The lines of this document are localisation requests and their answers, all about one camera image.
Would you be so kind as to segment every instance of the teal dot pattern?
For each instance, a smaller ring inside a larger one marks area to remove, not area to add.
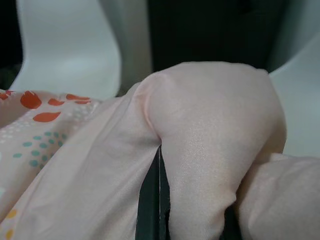
[[[43,135],[35,135],[32,137],[32,141],[25,141],[22,143],[22,146],[24,148],[29,148],[31,146],[35,146],[29,154],[31,160],[28,162],[29,166],[33,168],[42,169],[45,164],[54,156],[55,152],[58,150],[57,146],[60,148],[64,144],[64,141],[67,140],[68,136],[65,133],[59,133],[59,132],[51,132],[46,131],[43,133]],[[14,159],[19,159],[24,154],[17,152],[12,155]]]

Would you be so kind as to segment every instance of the light pink cloth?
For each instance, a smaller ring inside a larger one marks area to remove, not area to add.
[[[37,123],[19,139],[44,138],[46,128],[69,130],[68,112],[76,105],[65,113],[59,106],[62,114],[52,123]],[[152,74],[123,97],[96,102],[92,110],[32,183],[23,185],[26,191],[11,200],[16,204],[2,208],[6,214],[12,209],[0,239],[134,239],[139,191],[160,144],[171,239],[218,239],[224,210],[236,200],[251,164],[280,153],[285,142],[283,111],[268,74],[243,64],[180,64]],[[34,116],[34,110],[25,111]],[[0,172],[11,163],[2,159]]]

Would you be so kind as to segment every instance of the yellow dot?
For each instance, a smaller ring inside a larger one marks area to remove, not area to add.
[[[6,232],[6,234],[5,234],[5,239],[6,239],[6,240],[10,240],[13,235],[14,235],[14,230],[13,230],[13,229],[10,229],[9,231]]]
[[[6,216],[7,219],[12,219],[17,215],[17,210],[16,209],[12,209],[9,214]]]

